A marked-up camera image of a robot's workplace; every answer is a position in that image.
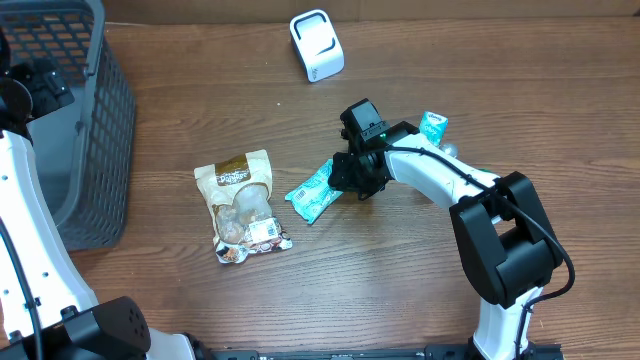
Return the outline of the teal large tissue pack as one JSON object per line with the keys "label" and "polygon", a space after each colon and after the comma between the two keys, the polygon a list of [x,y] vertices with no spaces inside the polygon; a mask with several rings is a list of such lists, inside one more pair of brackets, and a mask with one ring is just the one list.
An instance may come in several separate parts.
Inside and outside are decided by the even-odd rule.
{"label": "teal large tissue pack", "polygon": [[312,225],[322,213],[341,195],[342,192],[329,186],[333,160],[328,159],[309,179],[289,192],[285,200],[294,210]]}

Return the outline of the small Kleenex tissue pack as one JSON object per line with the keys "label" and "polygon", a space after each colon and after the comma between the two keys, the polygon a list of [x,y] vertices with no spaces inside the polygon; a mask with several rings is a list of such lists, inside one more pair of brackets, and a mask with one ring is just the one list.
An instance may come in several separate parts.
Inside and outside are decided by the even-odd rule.
{"label": "small Kleenex tissue pack", "polygon": [[447,126],[447,117],[430,111],[425,111],[420,122],[419,130],[421,134],[426,136],[431,144],[439,147]]}

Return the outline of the yellow oil bottle silver cap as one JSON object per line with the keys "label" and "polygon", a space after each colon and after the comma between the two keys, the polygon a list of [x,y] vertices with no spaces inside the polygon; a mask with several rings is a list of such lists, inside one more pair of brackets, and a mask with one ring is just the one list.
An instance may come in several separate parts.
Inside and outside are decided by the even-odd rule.
{"label": "yellow oil bottle silver cap", "polygon": [[459,154],[459,150],[458,147],[456,145],[454,145],[453,143],[444,143],[440,146],[440,150],[443,151],[445,154],[456,158]]}

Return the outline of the white red snack packet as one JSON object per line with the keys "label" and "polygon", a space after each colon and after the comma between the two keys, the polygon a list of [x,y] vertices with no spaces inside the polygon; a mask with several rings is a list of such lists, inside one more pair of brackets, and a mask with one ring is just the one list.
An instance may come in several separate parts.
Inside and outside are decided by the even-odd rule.
{"label": "white red snack packet", "polygon": [[274,239],[259,244],[226,244],[220,242],[215,250],[218,260],[223,264],[243,263],[250,255],[260,255],[288,250],[293,241],[286,232],[279,233]]}

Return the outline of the clear brown snack bag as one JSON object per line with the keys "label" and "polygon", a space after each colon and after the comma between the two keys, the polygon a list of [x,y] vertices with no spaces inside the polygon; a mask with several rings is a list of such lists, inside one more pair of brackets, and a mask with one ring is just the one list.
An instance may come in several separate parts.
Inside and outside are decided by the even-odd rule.
{"label": "clear brown snack bag", "polygon": [[280,233],[269,199],[272,168],[264,149],[194,170],[212,218],[213,242],[259,244]]}

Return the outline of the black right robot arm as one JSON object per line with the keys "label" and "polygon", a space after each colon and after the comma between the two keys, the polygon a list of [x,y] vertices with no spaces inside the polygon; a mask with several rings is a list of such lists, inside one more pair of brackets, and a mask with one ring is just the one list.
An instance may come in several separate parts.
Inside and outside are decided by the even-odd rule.
{"label": "black right robot arm", "polygon": [[394,180],[448,210],[464,273],[481,298],[479,323],[465,344],[431,344],[425,359],[560,359],[558,345],[527,338],[536,304],[568,292],[543,288],[553,271],[575,270],[532,182],[475,169],[432,144],[418,127],[384,121],[368,99],[340,116],[348,143],[333,157],[330,187],[364,201]]}

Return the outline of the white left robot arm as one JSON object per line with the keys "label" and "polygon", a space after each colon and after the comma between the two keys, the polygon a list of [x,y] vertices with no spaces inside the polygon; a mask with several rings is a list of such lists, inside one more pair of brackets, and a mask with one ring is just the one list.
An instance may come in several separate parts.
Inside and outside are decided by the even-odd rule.
{"label": "white left robot arm", "polygon": [[149,327],[129,297],[105,303],[71,261],[46,205],[26,126],[29,90],[1,67],[4,359],[192,359],[188,336]]}

